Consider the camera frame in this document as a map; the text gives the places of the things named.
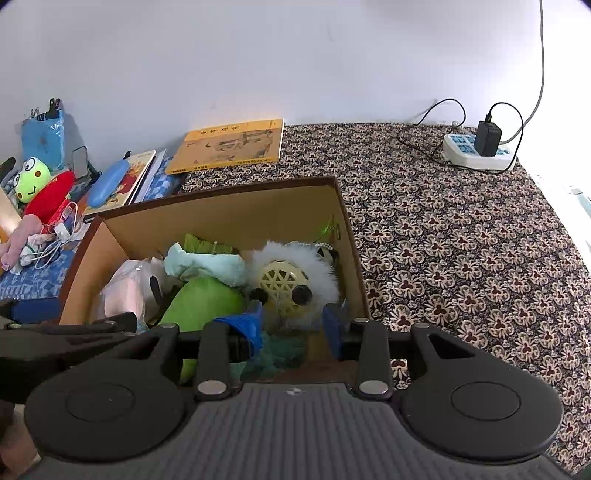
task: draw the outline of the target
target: floral pattern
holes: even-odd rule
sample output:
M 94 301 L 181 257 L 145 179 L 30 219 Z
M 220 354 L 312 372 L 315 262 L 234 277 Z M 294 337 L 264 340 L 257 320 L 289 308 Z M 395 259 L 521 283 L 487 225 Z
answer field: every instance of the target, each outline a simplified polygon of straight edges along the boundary
M 279 162 L 194 172 L 182 191 L 337 177 L 374 319 L 438 325 L 552 385 L 565 415 L 548 452 L 577 472 L 591 459 L 591 277 L 579 253 L 521 166 L 440 166 L 397 143 L 400 127 L 289 126 Z M 431 151 L 444 129 L 412 136 Z M 404 360 L 392 373 L 409 383 Z

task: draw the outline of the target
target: white phone charger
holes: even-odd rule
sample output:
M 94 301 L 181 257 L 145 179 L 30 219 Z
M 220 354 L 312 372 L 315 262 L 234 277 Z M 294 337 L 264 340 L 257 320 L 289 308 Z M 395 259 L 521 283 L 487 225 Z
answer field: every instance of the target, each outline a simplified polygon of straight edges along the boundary
M 60 222 L 55 227 L 56 235 L 62 242 L 67 242 L 72 234 L 68 231 L 63 222 Z

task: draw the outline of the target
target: gray cable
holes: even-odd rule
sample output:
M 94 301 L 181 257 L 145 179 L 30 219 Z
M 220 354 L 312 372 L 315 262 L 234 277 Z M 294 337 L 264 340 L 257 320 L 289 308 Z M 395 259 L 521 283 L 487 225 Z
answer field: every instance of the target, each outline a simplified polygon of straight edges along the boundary
M 542 0 L 540 0 L 540 41 L 541 41 L 541 45 L 542 45 L 542 85 L 540 87 L 540 96 L 538 97 L 538 103 L 535 104 L 534 111 L 531 112 L 531 115 L 524 122 L 523 127 L 526 126 L 528 123 L 530 123 L 530 120 L 534 117 L 535 113 L 538 111 L 538 107 L 540 106 L 540 102 L 542 101 L 542 94 L 544 93 L 546 65 L 545 65 L 545 61 L 544 61 L 544 7 L 542 6 Z M 513 135 L 509 140 L 505 140 L 504 142 L 501 142 L 501 145 L 505 145 L 506 143 L 509 143 L 510 141 L 516 139 L 517 135 L 519 135 L 521 133 L 521 130 L 523 129 L 523 127 L 520 127 L 519 130 L 517 132 L 515 132 L 515 135 Z

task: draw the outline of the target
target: blue patterned cloth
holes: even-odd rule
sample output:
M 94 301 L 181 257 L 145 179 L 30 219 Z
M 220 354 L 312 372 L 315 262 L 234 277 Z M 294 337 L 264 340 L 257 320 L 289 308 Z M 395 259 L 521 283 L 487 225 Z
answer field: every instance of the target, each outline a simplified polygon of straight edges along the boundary
M 172 160 L 167 157 L 163 160 L 154 176 L 144 201 L 167 197 L 178 189 L 183 175 L 166 175 L 166 165 Z M 81 182 L 72 188 L 72 199 L 77 201 L 89 187 L 88 183 Z M 66 278 L 68 268 L 72 263 L 74 254 L 80 242 L 72 242 L 62 249 L 60 256 L 43 269 L 35 270 L 34 265 L 24 267 L 20 275 L 6 272 L 0 277 L 0 300 L 18 299 L 35 300 L 57 297 L 61 284 Z
M 20 275 L 5 272 L 0 277 L 0 299 L 35 300 L 57 297 L 61 283 L 80 241 L 62 247 L 60 256 L 45 268 L 35 270 L 34 263 L 24 267 Z
M 147 200 L 168 197 L 177 190 L 182 179 L 184 178 L 184 175 L 166 175 L 164 171 L 172 159 L 172 157 L 167 157 L 160 164 L 158 170 L 156 171 L 156 175 L 150 184 L 150 189 L 144 197 L 145 202 Z

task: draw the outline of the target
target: white wall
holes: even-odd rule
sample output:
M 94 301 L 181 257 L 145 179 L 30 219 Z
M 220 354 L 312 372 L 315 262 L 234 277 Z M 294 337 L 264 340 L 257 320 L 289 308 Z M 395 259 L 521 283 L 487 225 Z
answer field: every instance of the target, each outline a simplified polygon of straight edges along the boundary
M 547 93 L 524 140 L 532 158 L 591 106 L 591 12 L 579 0 L 544 4 Z M 0 11 L 0 158 L 20 154 L 18 124 L 52 96 L 98 167 L 248 119 L 407 121 L 448 96 L 472 125 L 498 100 L 527 115 L 538 18 L 537 0 L 13 0 Z M 460 114 L 452 104 L 430 119 Z M 517 127 L 509 110 L 495 120 Z

